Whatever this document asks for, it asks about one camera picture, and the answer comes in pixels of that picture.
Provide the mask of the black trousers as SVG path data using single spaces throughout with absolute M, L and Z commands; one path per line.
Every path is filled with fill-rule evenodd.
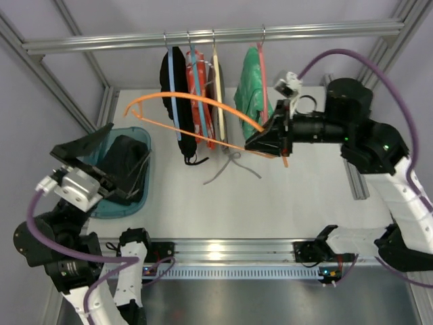
M 150 152 L 150 150 L 145 142 L 141 142 L 126 135 L 119 135 L 97 165 L 102 165 L 103 163 L 120 163 L 120 165 L 134 167 L 148 152 Z M 119 204 L 114 196 L 109 201 Z

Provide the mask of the orange clothes hanger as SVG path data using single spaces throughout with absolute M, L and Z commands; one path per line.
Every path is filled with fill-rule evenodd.
M 224 110 L 224 111 L 240 118 L 241 120 L 245 121 L 247 124 L 251 125 L 259 133 L 263 133 L 265 131 L 264 127 L 262 127 L 260 124 L 258 124 L 254 120 L 252 120 L 250 117 L 248 117 L 247 115 L 243 114 L 242 112 L 240 112 L 240 111 L 236 110 L 235 108 L 232 108 L 232 107 L 230 107 L 230 106 L 228 106 L 222 102 L 218 102 L 216 100 L 212 100 L 210 98 L 200 96 L 200 95 L 194 95 L 191 93 L 183 93 L 183 92 L 176 92 L 176 91 L 164 91 L 164 92 L 158 92 L 158 93 L 151 93 L 149 95 L 143 95 L 141 97 L 135 98 L 132 102 L 130 102 L 126 105 L 126 108 L 124 109 L 124 112 L 123 112 L 123 116 L 125 117 L 129 112 L 131 112 L 131 114 L 133 116 L 135 116 L 137 119 L 139 119 L 140 121 L 143 121 L 143 122 L 151 123 L 151 124 L 157 125 L 159 127 L 163 127 L 163 128 L 175 131 L 175 132 L 179 132 L 179 133 L 182 133 L 182 134 L 185 134 L 188 136 L 192 136 L 192 137 L 197 138 L 197 139 L 202 139 L 204 141 L 212 142 L 212 143 L 218 144 L 220 146 L 225 146 L 228 148 L 234 148 L 236 150 L 249 152 L 249 153 L 252 153 L 252 154 L 255 154 L 258 156 L 262 156 L 265 158 L 269 158 L 269 159 L 273 158 L 273 156 L 271 156 L 270 154 L 263 154 L 263 153 L 247 150 L 245 148 L 241 148 L 241 147 L 233 145 L 233 144 L 225 143 L 225 142 L 213 139 L 213 138 L 205 137 L 203 135 L 188 132 L 188 131 L 181 129 L 181 128 L 178 128 L 178 127 L 165 125 L 165 124 L 159 123 L 157 121 L 154 121 L 152 119 L 145 118 L 143 115 L 143 102 L 147 101 L 147 100 L 152 100 L 155 98 L 182 98 L 182 99 L 187 99 L 189 101 L 195 100 L 199 104 L 207 103 L 209 105 L 216 106 L 217 108 L 220 108 L 221 110 Z

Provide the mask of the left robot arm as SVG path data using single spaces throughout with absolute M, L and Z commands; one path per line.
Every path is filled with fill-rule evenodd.
M 61 165 L 37 184 L 13 242 L 30 267 L 44 268 L 83 324 L 145 324 L 141 290 L 152 245 L 148 232 L 123 231 L 111 257 L 102 254 L 96 233 L 82 233 L 101 201 L 137 193 L 150 156 L 144 143 L 122 136 L 100 163 L 87 163 L 112 127 L 108 123 L 51 150 Z

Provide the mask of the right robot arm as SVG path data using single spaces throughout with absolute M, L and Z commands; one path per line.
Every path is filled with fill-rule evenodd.
M 412 170 L 415 155 L 391 125 L 371 119 L 372 91 L 350 78 L 330 81 L 321 112 L 298 113 L 294 88 L 282 94 L 272 116 L 246 140 L 249 151 L 288 157 L 295 143 L 338 144 L 342 158 L 375 188 L 392 223 L 373 229 L 325 227 L 295 244 L 299 263 L 333 261 L 339 255 L 375 257 L 400 272 L 432 269 L 432 205 Z

